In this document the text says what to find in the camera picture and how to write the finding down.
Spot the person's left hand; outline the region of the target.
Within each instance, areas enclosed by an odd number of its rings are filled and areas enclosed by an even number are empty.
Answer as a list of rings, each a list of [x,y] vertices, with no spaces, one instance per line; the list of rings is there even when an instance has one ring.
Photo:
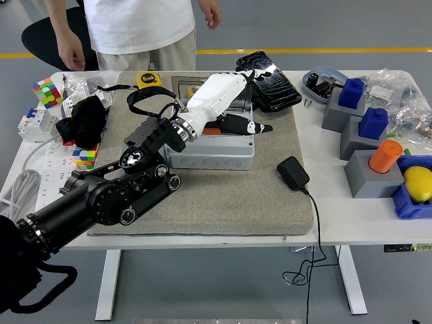
[[[200,8],[205,15],[205,21],[209,30],[215,30],[221,23],[221,8],[216,0],[200,2]]]

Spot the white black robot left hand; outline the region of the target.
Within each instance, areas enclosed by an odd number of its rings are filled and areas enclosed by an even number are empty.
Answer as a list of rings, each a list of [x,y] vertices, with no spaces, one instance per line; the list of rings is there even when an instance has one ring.
[[[231,134],[271,132],[273,127],[270,125],[225,112],[248,84],[269,75],[270,73],[264,70],[213,74],[195,92],[185,110],[179,112],[171,124],[186,142],[201,136],[209,122],[217,123],[222,131]]]

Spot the person's right hand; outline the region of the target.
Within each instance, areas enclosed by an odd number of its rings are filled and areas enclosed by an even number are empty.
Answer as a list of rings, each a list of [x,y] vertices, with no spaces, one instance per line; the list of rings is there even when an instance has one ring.
[[[59,56],[65,66],[74,72],[83,72],[86,67],[86,60],[82,43],[68,40],[58,44]]]

